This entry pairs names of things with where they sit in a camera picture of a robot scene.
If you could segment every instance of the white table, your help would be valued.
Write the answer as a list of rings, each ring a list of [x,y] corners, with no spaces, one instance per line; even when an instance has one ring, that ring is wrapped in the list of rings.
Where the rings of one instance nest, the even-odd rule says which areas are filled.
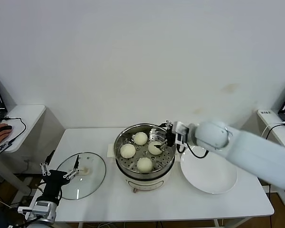
[[[219,218],[236,219],[236,227],[251,217],[274,213],[258,179],[239,169],[238,182],[225,194],[211,195],[192,185],[183,176],[179,162],[171,176],[159,189],[133,193],[114,159],[107,158],[108,144],[113,143],[122,128],[67,129],[50,163],[51,169],[69,156],[79,152],[99,154],[106,163],[107,173],[100,188],[80,200],[62,199],[57,208],[56,222],[102,221],[169,221]],[[41,195],[34,196],[31,207]]]
[[[16,105],[15,107],[10,109],[7,116],[21,117],[22,121],[26,124],[27,129],[3,153],[15,152],[17,149],[19,149],[23,141],[26,139],[30,131],[35,126],[36,122],[39,120],[41,115],[44,113],[44,111],[45,111],[44,105]],[[7,122],[4,121],[3,123],[8,123],[9,125],[12,125],[13,127],[12,133],[10,134],[10,136],[8,136],[8,138],[6,138],[3,141],[3,143],[7,140],[14,138],[24,129],[24,126],[20,122],[19,119],[8,120]],[[10,184],[12,184],[15,188],[17,188],[21,192],[26,193],[26,194],[30,192],[30,188],[27,186],[27,184],[20,181],[13,174],[13,172],[10,171],[9,168],[6,167],[6,165],[1,162],[1,160],[0,160],[0,176],[3,177],[6,181],[8,181]]]
[[[259,109],[257,111],[257,115],[260,117],[260,120],[264,123],[265,126],[272,124],[272,123],[278,123],[282,122],[281,118],[277,114],[278,110],[271,110],[271,109]],[[265,132],[265,135],[268,134],[268,131],[273,126],[270,126],[267,131]],[[272,129],[271,134],[274,136],[274,138],[285,147],[285,126],[279,126]],[[266,193],[269,192],[269,186],[263,186]],[[285,191],[281,188],[278,188],[277,186],[271,186],[272,193],[277,193],[285,205]]]

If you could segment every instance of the steamed bun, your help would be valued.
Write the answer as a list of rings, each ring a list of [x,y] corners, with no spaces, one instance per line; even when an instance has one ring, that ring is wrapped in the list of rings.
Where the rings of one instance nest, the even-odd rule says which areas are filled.
[[[139,172],[148,173],[153,169],[153,164],[149,158],[141,158],[138,160],[136,167]]]
[[[162,151],[161,151],[160,149],[156,148],[155,145],[161,145],[161,143],[158,142],[158,141],[152,141],[152,142],[149,144],[149,146],[148,146],[149,152],[150,152],[151,154],[153,154],[153,155],[159,155],[159,154],[161,154]]]
[[[147,143],[148,136],[144,132],[138,132],[133,136],[133,140],[136,145],[142,146]]]
[[[123,158],[131,158],[135,155],[135,153],[136,153],[136,149],[130,143],[127,143],[120,148],[120,155]]]

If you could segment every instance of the computer mouse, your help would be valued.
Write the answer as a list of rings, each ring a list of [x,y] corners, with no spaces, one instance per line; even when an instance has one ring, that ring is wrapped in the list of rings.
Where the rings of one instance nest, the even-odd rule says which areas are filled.
[[[6,125],[6,126],[3,126],[3,127],[0,128],[0,132],[5,131],[5,130],[10,130],[10,129],[12,129],[12,126],[11,125]]]

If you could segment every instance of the glass lid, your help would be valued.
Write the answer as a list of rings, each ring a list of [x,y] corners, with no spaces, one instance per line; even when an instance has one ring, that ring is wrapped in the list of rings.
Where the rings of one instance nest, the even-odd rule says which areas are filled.
[[[73,169],[79,155],[79,173],[70,183],[62,186],[62,198],[82,199],[96,191],[105,178],[104,160],[97,154],[83,152],[72,155],[62,162],[57,170],[69,172]]]

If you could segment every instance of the robotic arm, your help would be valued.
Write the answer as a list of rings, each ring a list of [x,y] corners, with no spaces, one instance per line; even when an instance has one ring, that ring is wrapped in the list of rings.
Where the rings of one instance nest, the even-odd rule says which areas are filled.
[[[18,213],[29,213],[28,221],[19,226],[9,226],[8,228],[48,228],[56,218],[56,208],[62,198],[61,187],[68,184],[78,173],[79,156],[77,156],[74,168],[70,172],[63,172],[58,170],[49,170],[48,163],[50,154],[45,163],[41,163],[42,180],[45,183],[45,188],[41,196],[36,199],[35,205],[30,207],[19,207]]]
[[[222,122],[189,126],[182,122],[167,122],[166,125],[170,125],[177,145],[184,148],[189,144],[200,146],[285,190],[285,147]]]

